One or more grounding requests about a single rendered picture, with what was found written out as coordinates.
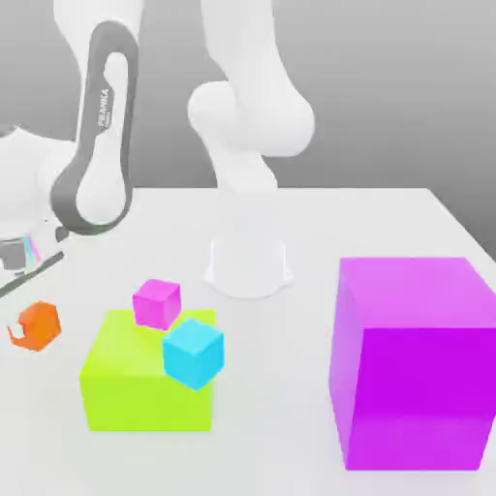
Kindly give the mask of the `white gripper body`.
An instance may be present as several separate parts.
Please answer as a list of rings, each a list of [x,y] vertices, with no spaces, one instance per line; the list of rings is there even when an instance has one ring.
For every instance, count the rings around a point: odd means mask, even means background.
[[[19,288],[37,275],[43,273],[48,268],[52,267],[63,259],[64,253],[62,251],[59,251],[50,258],[46,259],[37,269],[14,277],[0,288],[0,299],[13,292],[15,289]]]

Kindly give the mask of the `small orange cube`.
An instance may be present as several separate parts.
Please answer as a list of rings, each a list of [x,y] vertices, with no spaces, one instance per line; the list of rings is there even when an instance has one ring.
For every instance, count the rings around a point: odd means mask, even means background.
[[[15,337],[8,325],[11,342],[35,352],[41,351],[61,333],[56,306],[48,302],[38,301],[26,307],[19,313],[17,323],[23,336]]]

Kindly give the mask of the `small magenta cube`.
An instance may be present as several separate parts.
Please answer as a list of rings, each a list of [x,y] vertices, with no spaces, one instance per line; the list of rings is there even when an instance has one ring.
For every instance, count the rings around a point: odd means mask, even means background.
[[[146,280],[133,294],[138,326],[167,331],[181,312],[180,285],[159,279]]]

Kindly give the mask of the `small cyan cube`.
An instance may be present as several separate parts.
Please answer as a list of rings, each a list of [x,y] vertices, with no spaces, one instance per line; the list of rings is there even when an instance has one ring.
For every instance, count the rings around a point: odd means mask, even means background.
[[[180,324],[162,339],[165,373],[193,390],[201,390],[224,367],[224,333],[195,319]]]

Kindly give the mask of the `large lime green box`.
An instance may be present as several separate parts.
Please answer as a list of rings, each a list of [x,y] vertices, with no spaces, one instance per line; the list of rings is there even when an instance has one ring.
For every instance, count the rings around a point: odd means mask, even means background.
[[[108,310],[79,374],[92,431],[208,431],[213,385],[195,391],[164,371],[161,330]]]

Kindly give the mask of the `large purple box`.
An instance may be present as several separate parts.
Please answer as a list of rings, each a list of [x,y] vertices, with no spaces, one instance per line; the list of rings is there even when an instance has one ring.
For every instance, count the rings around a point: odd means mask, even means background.
[[[463,258],[342,259],[328,388],[348,470],[477,470],[496,419],[496,292]]]

